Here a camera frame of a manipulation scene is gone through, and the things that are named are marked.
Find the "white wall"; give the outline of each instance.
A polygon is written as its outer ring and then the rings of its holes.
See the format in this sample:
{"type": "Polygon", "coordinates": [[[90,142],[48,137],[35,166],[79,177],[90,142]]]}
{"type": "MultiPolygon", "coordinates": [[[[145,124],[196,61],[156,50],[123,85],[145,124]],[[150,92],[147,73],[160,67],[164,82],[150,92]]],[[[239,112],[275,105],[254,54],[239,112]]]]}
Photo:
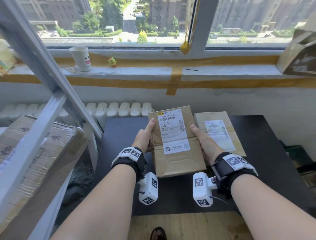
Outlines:
{"type": "MultiPolygon", "coordinates": [[[[74,86],[84,103],[150,102],[155,110],[190,105],[193,112],[227,111],[230,115],[264,115],[286,145],[301,144],[316,160],[316,89],[127,89],[74,86]]],[[[0,107],[9,103],[44,103],[51,94],[41,84],[0,82],[0,107]]]]}

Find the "white 3d-printed device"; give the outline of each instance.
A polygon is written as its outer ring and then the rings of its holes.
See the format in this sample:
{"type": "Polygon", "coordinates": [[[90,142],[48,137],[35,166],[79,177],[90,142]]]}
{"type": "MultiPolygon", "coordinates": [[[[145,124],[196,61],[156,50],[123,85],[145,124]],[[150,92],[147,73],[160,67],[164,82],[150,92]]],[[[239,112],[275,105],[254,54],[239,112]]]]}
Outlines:
{"type": "Polygon", "coordinates": [[[193,199],[200,207],[210,207],[213,204],[213,189],[217,189],[215,177],[208,178],[202,172],[193,175],[193,199]]]}
{"type": "Polygon", "coordinates": [[[145,177],[138,181],[139,195],[138,199],[145,205],[152,204],[158,199],[158,179],[153,173],[145,174],[145,177]]]}

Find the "smiley face cup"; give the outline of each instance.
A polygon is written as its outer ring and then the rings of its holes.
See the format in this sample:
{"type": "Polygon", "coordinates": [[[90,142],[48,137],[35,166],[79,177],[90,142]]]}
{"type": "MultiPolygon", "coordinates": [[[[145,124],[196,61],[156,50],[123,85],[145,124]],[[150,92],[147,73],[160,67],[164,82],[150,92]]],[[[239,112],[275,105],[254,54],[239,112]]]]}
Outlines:
{"type": "Polygon", "coordinates": [[[92,69],[87,47],[72,47],[69,51],[74,58],[79,71],[88,72],[92,69]]]}

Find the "black table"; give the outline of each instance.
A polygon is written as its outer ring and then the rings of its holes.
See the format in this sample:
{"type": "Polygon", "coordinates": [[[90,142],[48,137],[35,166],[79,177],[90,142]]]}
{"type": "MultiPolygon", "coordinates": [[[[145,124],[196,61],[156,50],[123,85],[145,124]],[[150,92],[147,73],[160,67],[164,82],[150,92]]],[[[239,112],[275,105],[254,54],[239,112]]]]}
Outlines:
{"type": "MultiPolygon", "coordinates": [[[[257,170],[260,179],[288,200],[314,215],[316,201],[310,189],[305,185],[291,159],[285,153],[279,140],[274,135],[263,116],[229,117],[249,161],[257,170]]],[[[144,129],[147,117],[108,118],[99,151],[99,158],[94,174],[93,187],[111,170],[113,159],[125,147],[130,147],[139,129],[144,129]]],[[[155,172],[151,153],[145,154],[148,162],[145,173],[155,172]]],[[[206,171],[214,176],[211,169],[206,171]]],[[[211,207],[199,207],[192,196],[192,176],[159,178],[158,200],[149,206],[138,200],[139,185],[136,184],[133,199],[133,215],[155,215],[194,212],[231,211],[231,206],[214,199],[211,207]]]]}

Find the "cardboard box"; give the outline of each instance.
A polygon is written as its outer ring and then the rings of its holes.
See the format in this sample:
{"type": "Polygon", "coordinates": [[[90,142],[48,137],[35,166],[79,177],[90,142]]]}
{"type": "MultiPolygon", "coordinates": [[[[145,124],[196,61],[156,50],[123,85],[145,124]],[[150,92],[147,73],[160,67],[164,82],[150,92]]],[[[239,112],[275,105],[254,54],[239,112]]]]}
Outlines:
{"type": "Polygon", "coordinates": [[[151,134],[153,161],[157,177],[171,177],[206,169],[190,106],[151,112],[156,125],[151,134]]]}
{"type": "Polygon", "coordinates": [[[227,112],[200,112],[194,114],[195,125],[212,137],[225,151],[245,157],[227,112]]]}
{"type": "MultiPolygon", "coordinates": [[[[10,164],[15,147],[36,119],[20,117],[0,135],[0,171],[10,164]]],[[[10,200],[8,215],[0,223],[1,240],[28,239],[87,145],[82,130],[54,122],[10,200]]]]}
{"type": "Polygon", "coordinates": [[[307,23],[294,31],[293,40],[277,60],[280,72],[298,76],[316,76],[316,11],[307,23]]]}

